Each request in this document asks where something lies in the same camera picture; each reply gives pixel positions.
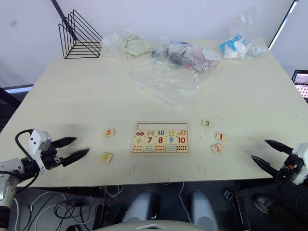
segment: number 4 tile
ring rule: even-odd
[[[100,157],[100,160],[104,163],[109,163],[112,159],[114,155],[112,153],[105,153],[103,152],[101,157]]]
[[[223,152],[223,148],[220,143],[214,144],[213,146],[211,146],[211,149],[214,154],[219,154]]]
[[[106,129],[104,131],[104,135],[105,135],[105,137],[114,136],[115,135],[115,129],[114,128]]]

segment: plastic bag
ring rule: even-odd
[[[253,38],[253,14],[241,14],[230,26],[229,40],[219,46],[225,59],[246,60],[267,52],[265,46],[257,44]]]
[[[102,57],[131,59],[153,50],[153,46],[129,30],[119,30],[101,41]]]
[[[220,61],[217,52],[186,42],[160,41],[152,58],[140,63],[129,75],[165,100],[184,106]]]

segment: wire magazine holder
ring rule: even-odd
[[[100,56],[102,36],[76,10],[58,26],[65,59]]]

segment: tabletop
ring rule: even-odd
[[[217,50],[221,41],[189,42]],[[275,168],[287,157],[264,139],[290,147],[307,142],[308,105],[270,52],[245,62],[224,60],[184,107],[166,103],[128,77],[149,58],[149,54],[132,60],[59,56],[1,132],[1,161],[23,158],[15,135],[35,128],[48,131],[53,140],[77,137],[59,149],[59,156],[90,148],[79,161],[39,176],[33,184],[37,187],[256,179],[270,175],[254,163],[251,154]],[[202,127],[202,119],[211,120],[213,127]],[[137,121],[187,123],[189,154],[131,154]],[[115,129],[115,136],[104,137],[108,128]],[[210,148],[217,143],[216,132],[229,137],[220,154]],[[23,146],[27,139],[21,136]],[[103,152],[114,154],[109,164],[99,161]]]

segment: number puzzle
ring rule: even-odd
[[[132,153],[188,153],[187,123],[137,123]]]

